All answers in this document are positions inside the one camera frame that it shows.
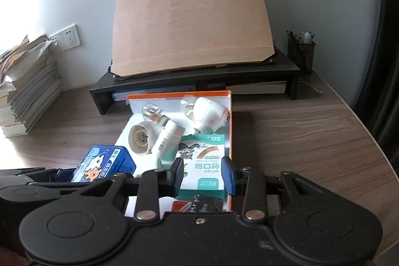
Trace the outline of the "tilted wooden board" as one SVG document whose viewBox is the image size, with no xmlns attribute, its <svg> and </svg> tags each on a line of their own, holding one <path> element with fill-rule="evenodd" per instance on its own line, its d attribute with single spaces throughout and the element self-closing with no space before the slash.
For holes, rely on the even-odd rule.
<svg viewBox="0 0 399 266">
<path fill-rule="evenodd" d="M 120 77 L 261 62 L 275 52 L 264 0 L 116 0 L 110 70 Z"/>
</svg>

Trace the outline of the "clear liquid refill bottle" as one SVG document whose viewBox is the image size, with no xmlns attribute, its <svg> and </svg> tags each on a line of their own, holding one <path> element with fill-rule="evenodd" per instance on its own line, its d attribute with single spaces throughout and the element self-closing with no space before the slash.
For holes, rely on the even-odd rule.
<svg viewBox="0 0 399 266">
<path fill-rule="evenodd" d="M 157 126 L 164 127 L 170 118 L 165 115 L 164 111 L 154 103 L 147 103 L 142 108 L 144 119 L 151 121 Z"/>
</svg>

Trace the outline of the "green band-aid box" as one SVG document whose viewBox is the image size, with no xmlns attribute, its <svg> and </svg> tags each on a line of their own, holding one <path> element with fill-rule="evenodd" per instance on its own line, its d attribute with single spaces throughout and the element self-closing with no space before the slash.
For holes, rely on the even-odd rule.
<svg viewBox="0 0 399 266">
<path fill-rule="evenodd" d="M 181 190 L 223 190 L 221 161 L 224 149 L 224 134 L 183 136 L 176 154 L 176 158 L 184 160 Z"/>
</svg>

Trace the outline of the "white wall socket panel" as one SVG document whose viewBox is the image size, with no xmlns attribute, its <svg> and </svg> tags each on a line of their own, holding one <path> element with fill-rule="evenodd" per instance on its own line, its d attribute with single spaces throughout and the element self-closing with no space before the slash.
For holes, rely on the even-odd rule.
<svg viewBox="0 0 399 266">
<path fill-rule="evenodd" d="M 77 25 L 74 24 L 63 29 L 60 32 L 60 40 L 62 42 L 63 50 L 69 50 L 81 46 L 81 39 Z"/>
<path fill-rule="evenodd" d="M 54 53 L 61 53 L 64 50 L 60 32 L 48 36 L 47 40 L 51 42 L 50 47 Z"/>
</svg>

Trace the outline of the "white plug-in heater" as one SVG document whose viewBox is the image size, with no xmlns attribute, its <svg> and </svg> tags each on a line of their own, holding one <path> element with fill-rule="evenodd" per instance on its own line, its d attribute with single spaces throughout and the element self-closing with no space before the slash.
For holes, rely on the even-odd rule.
<svg viewBox="0 0 399 266">
<path fill-rule="evenodd" d="M 150 154 L 161 129 L 151 121 L 142 121 L 134 125 L 128 135 L 130 149 L 137 155 Z"/>
</svg>

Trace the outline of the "stack of books and papers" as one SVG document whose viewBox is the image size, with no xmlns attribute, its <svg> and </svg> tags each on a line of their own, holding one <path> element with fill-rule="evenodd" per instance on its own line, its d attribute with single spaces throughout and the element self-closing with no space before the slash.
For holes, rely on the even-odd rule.
<svg viewBox="0 0 399 266">
<path fill-rule="evenodd" d="M 63 88 L 51 41 L 27 37 L 1 51 L 1 131 L 4 137 L 29 133 Z"/>
</svg>

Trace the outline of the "black power adapter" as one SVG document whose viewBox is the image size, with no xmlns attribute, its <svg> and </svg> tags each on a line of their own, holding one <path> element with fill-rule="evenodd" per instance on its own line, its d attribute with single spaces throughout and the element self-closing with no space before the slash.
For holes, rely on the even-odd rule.
<svg viewBox="0 0 399 266">
<path fill-rule="evenodd" d="M 213 213 L 222 211 L 224 202 L 221 198 L 196 194 L 191 201 L 190 213 Z"/>
</svg>

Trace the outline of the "blue tissue pack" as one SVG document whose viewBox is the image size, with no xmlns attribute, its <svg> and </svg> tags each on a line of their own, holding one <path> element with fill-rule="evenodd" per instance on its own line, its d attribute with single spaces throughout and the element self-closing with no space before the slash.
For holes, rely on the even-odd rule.
<svg viewBox="0 0 399 266">
<path fill-rule="evenodd" d="M 92 146 L 74 170 L 70 182 L 92 182 L 112 174 L 133 175 L 136 165 L 125 147 Z"/>
</svg>

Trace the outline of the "black monitor riser stand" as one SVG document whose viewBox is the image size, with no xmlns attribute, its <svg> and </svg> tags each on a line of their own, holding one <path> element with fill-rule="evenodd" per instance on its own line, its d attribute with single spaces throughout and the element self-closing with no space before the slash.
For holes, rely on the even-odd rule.
<svg viewBox="0 0 399 266">
<path fill-rule="evenodd" d="M 295 99 L 298 80 L 299 67 L 276 49 L 272 57 L 260 63 L 157 72 L 126 78 L 107 72 L 89 92 L 100 114 L 105 115 L 114 105 L 113 94 L 116 92 L 188 86 L 194 86 L 199 91 L 222 90 L 238 84 L 286 82 L 285 93 Z"/>
</svg>

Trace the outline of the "orange white cardboard box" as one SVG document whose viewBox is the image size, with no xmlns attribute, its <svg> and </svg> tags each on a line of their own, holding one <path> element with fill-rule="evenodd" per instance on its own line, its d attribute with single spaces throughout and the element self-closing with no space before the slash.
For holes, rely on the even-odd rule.
<svg viewBox="0 0 399 266">
<path fill-rule="evenodd" d="M 231 209 L 222 179 L 222 158 L 232 155 L 231 91 L 130 94 L 131 117 L 116 145 L 125 147 L 141 176 L 156 168 L 167 170 L 183 160 L 179 203 L 196 194 L 213 196 Z"/>
</svg>

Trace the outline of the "black mesh pen holder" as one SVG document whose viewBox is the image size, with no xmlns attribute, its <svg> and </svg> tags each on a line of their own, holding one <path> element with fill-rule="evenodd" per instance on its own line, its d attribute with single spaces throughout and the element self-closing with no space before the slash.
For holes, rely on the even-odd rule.
<svg viewBox="0 0 399 266">
<path fill-rule="evenodd" d="M 308 77 L 312 73 L 314 58 L 314 34 L 311 31 L 302 32 L 301 35 L 287 30 L 288 35 L 288 58 L 295 63 L 302 77 Z"/>
</svg>

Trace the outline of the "red playing card box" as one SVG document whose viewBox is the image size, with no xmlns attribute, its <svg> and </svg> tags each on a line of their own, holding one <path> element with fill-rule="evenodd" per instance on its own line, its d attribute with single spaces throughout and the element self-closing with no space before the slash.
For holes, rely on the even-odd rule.
<svg viewBox="0 0 399 266">
<path fill-rule="evenodd" d="M 174 200 L 172 205 L 172 212 L 189 212 L 191 209 L 192 202 Z"/>
</svg>

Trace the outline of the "white pill bottle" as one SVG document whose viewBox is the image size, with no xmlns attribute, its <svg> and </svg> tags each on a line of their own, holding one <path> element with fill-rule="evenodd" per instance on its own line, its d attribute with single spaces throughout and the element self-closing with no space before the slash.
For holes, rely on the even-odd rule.
<svg viewBox="0 0 399 266">
<path fill-rule="evenodd" d="M 160 166 L 168 170 L 173 164 L 185 128 L 169 120 L 160 132 L 151 152 Z"/>
</svg>

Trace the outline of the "white mosquito repellent plug with bottle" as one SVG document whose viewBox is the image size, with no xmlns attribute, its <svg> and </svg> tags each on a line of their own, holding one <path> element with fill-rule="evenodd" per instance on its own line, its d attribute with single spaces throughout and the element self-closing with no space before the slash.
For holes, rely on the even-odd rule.
<svg viewBox="0 0 399 266">
<path fill-rule="evenodd" d="M 214 134 L 228 125 L 229 110 L 206 97 L 185 95 L 180 101 L 184 115 L 193 122 L 195 134 Z"/>
</svg>

